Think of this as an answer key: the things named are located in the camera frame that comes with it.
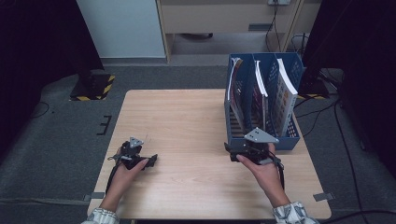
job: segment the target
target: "patterned sleeve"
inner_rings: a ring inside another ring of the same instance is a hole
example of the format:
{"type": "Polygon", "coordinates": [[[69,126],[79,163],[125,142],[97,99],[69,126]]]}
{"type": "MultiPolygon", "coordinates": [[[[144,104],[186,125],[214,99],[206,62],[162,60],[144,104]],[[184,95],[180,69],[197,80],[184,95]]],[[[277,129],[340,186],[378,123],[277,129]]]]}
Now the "patterned sleeve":
{"type": "Polygon", "coordinates": [[[113,212],[103,208],[95,208],[82,224],[119,224],[120,220],[113,212]]]}
{"type": "Polygon", "coordinates": [[[274,208],[274,216],[278,224],[318,224],[315,219],[308,216],[300,202],[274,208]]]}

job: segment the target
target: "person's right hand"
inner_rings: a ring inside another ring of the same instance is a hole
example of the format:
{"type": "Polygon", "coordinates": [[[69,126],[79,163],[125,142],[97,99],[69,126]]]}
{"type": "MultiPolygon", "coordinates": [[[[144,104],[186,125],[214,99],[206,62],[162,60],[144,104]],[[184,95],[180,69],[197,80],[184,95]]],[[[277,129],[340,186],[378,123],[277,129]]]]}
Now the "person's right hand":
{"type": "Polygon", "coordinates": [[[113,176],[110,188],[108,189],[108,192],[99,207],[111,212],[116,212],[123,194],[131,186],[134,178],[146,166],[148,161],[149,159],[144,159],[140,161],[131,170],[128,170],[123,163],[120,163],[118,165],[119,168],[113,176]]]}
{"type": "MultiPolygon", "coordinates": [[[[268,144],[269,150],[275,155],[275,146],[268,144]]],[[[279,207],[290,203],[288,196],[282,189],[279,179],[279,171],[276,165],[271,162],[265,165],[257,165],[248,158],[237,155],[236,158],[244,164],[256,177],[260,187],[264,190],[273,207],[279,207]]]]}

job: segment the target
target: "yellow and black tape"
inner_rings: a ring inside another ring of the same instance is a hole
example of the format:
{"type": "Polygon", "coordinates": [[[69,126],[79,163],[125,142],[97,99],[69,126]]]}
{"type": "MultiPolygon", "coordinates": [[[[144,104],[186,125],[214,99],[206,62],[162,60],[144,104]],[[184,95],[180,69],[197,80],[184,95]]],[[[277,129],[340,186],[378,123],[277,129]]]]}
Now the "yellow and black tape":
{"type": "Polygon", "coordinates": [[[317,100],[323,100],[328,97],[325,97],[321,94],[299,94],[298,99],[317,99],[317,100]]]}
{"type": "Polygon", "coordinates": [[[105,88],[103,89],[103,93],[101,95],[97,95],[97,96],[75,96],[75,97],[70,97],[71,101],[90,101],[90,100],[104,100],[107,97],[108,92],[111,89],[111,86],[113,85],[113,80],[116,76],[110,76],[108,78],[107,84],[105,86],[105,88]]]}

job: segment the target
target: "metal bracket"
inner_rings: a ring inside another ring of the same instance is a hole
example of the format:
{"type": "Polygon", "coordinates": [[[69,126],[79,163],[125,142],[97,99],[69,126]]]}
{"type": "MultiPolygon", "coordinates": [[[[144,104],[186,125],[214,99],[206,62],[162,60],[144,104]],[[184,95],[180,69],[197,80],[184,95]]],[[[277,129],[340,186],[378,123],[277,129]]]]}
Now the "metal bracket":
{"type": "Polygon", "coordinates": [[[335,199],[334,195],[332,193],[319,193],[319,194],[314,194],[314,199],[315,201],[323,201],[323,200],[333,200],[335,199]]]}
{"type": "Polygon", "coordinates": [[[279,143],[279,140],[265,131],[255,128],[244,136],[250,142],[254,143],[279,143]]]}
{"type": "Polygon", "coordinates": [[[290,5],[290,0],[268,0],[268,5],[270,6],[287,6],[290,5]]]}
{"type": "Polygon", "coordinates": [[[91,194],[84,195],[83,201],[89,202],[91,199],[103,199],[105,198],[104,192],[93,192],[91,194]]]}
{"type": "Polygon", "coordinates": [[[140,141],[139,139],[137,139],[137,138],[134,138],[134,137],[130,137],[129,138],[129,146],[130,147],[138,147],[138,146],[141,146],[141,145],[143,145],[144,144],[144,142],[143,141],[140,141]]]}

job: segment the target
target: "white cabinet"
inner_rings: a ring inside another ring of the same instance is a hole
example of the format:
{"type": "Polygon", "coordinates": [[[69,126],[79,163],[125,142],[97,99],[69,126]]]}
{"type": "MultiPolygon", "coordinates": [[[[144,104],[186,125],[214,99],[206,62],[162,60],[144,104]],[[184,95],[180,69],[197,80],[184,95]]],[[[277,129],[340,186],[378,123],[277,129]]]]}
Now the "white cabinet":
{"type": "Polygon", "coordinates": [[[266,44],[270,49],[285,51],[295,33],[310,32],[321,0],[290,0],[289,5],[278,7],[269,6],[266,0],[157,2],[169,60],[174,34],[267,32],[271,28],[266,44]]]}
{"type": "Polygon", "coordinates": [[[156,0],[78,0],[101,58],[165,58],[156,0]]]}

